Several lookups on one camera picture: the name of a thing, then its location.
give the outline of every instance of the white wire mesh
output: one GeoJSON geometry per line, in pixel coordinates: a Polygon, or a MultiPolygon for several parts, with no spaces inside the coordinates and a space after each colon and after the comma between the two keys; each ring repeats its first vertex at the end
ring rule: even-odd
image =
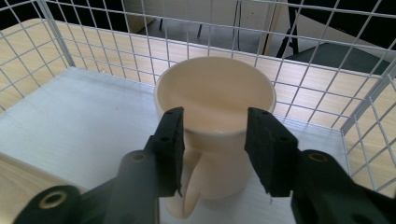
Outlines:
{"type": "Polygon", "coordinates": [[[318,7],[286,0],[232,4],[221,0],[124,0],[114,7],[108,1],[8,0],[0,12],[7,12],[16,24],[0,31],[0,108],[5,111],[15,105],[67,66],[154,85],[167,68],[186,59],[235,58],[262,70],[273,81],[275,114],[340,130],[345,135],[352,177],[393,196],[396,39],[389,32],[393,41],[381,48],[360,37],[372,18],[396,21],[396,16],[376,12],[384,1],[376,1],[368,11],[337,8],[340,2],[318,7]],[[22,7],[29,7],[36,19],[26,20],[22,7]],[[289,7],[297,7],[293,24],[289,24],[289,7]],[[321,24],[300,15],[304,8],[331,14],[321,24]],[[330,26],[336,13],[367,19],[355,37],[330,26]],[[152,24],[148,25],[152,19],[162,22],[162,36],[153,35],[152,24]],[[200,25],[203,32],[197,37],[200,25]],[[133,33],[139,28],[146,32],[133,33]],[[184,34],[177,39],[175,32],[182,29],[184,34]],[[246,34],[255,36],[256,47],[251,51],[243,50],[252,45],[244,42],[246,34]],[[290,49],[276,58],[274,50],[283,37],[288,41],[298,38],[300,50],[314,48],[313,55],[323,43],[347,46],[348,51],[336,67],[316,64],[314,57],[307,63],[289,60],[290,49]],[[343,68],[353,49],[369,51],[380,59],[371,72],[343,68]],[[388,69],[382,76],[375,75],[383,61],[390,63],[388,69]]]}

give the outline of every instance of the white cup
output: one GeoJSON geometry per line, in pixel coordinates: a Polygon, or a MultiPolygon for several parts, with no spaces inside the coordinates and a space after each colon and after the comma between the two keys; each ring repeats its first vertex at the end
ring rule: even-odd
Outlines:
{"type": "Polygon", "coordinates": [[[187,218],[200,197],[225,198],[247,184],[253,172],[244,150],[248,108],[274,111],[276,92],[268,77],[234,59],[194,58],[163,73],[154,99],[159,118],[184,107],[183,197],[165,199],[170,214],[187,218]]]}

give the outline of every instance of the white tray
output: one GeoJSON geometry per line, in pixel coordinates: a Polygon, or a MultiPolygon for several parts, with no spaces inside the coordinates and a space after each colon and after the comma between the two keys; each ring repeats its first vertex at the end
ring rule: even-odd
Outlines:
{"type": "MultiPolygon", "coordinates": [[[[153,87],[74,67],[0,115],[0,152],[83,189],[117,174],[120,159],[142,149],[158,124],[153,87]]],[[[334,156],[346,169],[340,132],[279,118],[300,149],[334,156]]],[[[190,218],[163,209],[162,223],[294,223],[290,199],[265,194],[254,175],[227,199],[201,200],[190,218]]]]}

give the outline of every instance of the wooden table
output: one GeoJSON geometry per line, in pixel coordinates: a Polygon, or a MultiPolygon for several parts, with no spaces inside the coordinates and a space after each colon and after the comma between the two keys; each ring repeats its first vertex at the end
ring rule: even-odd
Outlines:
{"type": "MultiPolygon", "coordinates": [[[[111,33],[106,30],[95,30],[61,22],[57,22],[57,25],[76,67],[108,73],[116,77],[126,77],[149,85],[154,85],[155,80],[169,66],[188,58],[234,57],[256,66],[275,82],[278,101],[275,114],[287,115],[291,119],[301,121],[308,121],[312,116],[310,122],[325,127],[331,126],[337,119],[335,115],[340,114],[347,105],[348,98],[344,96],[353,96],[363,85],[356,96],[362,98],[376,82],[376,78],[369,78],[364,83],[365,74],[337,73],[325,67],[308,67],[303,63],[281,62],[277,59],[243,52],[230,52],[225,49],[194,44],[186,45],[186,43],[172,40],[165,42],[158,38],[111,33]]],[[[4,109],[15,105],[22,99],[22,96],[35,91],[39,85],[47,83],[67,67],[64,57],[59,58],[60,51],[57,50],[59,44],[56,40],[51,40],[53,35],[49,35],[48,29],[45,21],[37,19],[25,21],[1,32],[5,38],[0,39],[0,52],[2,52],[0,64],[7,62],[0,66],[0,105],[4,109]],[[19,58],[14,59],[15,53],[19,55],[19,58]],[[36,71],[29,76],[26,70],[36,71]],[[14,86],[9,85],[8,78],[13,82],[18,80],[13,85],[20,93],[14,86]]],[[[385,111],[394,102],[394,90],[386,88],[379,100],[375,102],[375,106],[378,111],[385,111]]],[[[344,115],[348,116],[357,103],[358,101],[354,100],[344,115]]],[[[375,117],[373,113],[366,113],[363,117],[364,119],[360,120],[360,126],[361,129],[367,130],[375,122],[375,117]]],[[[335,122],[334,129],[339,128],[345,120],[345,118],[340,118],[335,122]]],[[[387,116],[383,122],[387,125],[389,137],[396,135],[395,121],[393,114],[387,116]]],[[[367,146],[370,144],[374,146],[378,139],[381,141],[382,135],[368,134],[365,141],[369,143],[367,146]]],[[[352,146],[357,140],[357,133],[352,130],[346,135],[346,146],[352,146]]],[[[386,165],[377,165],[379,171],[383,171],[380,172],[382,174],[378,174],[380,178],[386,180],[396,176],[394,167],[389,166],[389,157],[381,160],[386,165]]],[[[350,160],[352,171],[359,168],[362,161],[361,154],[352,157],[350,160]]],[[[14,161],[5,155],[0,157],[0,166],[0,198],[2,199],[0,217],[3,219],[0,219],[0,222],[2,223],[12,220],[27,201],[39,191],[64,183],[56,177],[14,161]]],[[[355,180],[363,185],[369,183],[366,176],[357,176],[355,180]]],[[[393,192],[394,188],[385,193],[390,195],[393,192]]]]}

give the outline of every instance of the bolt hole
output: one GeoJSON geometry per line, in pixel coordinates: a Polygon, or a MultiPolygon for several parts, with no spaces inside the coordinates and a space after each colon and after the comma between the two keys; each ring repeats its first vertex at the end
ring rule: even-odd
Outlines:
{"type": "Polygon", "coordinates": [[[324,155],[322,155],[320,153],[317,153],[317,152],[310,153],[308,155],[308,157],[312,161],[318,161],[318,162],[326,162],[326,161],[328,161],[326,156],[324,156],[324,155]]]}
{"type": "Polygon", "coordinates": [[[42,209],[49,209],[58,206],[66,200],[67,194],[64,191],[53,191],[45,196],[38,206],[42,209]]]}
{"type": "Polygon", "coordinates": [[[359,224],[373,224],[373,221],[370,220],[370,218],[361,214],[353,214],[352,219],[355,221],[355,223],[359,224]]]}
{"type": "Polygon", "coordinates": [[[137,154],[132,157],[132,160],[135,162],[143,161],[146,158],[144,154],[137,154]]]}

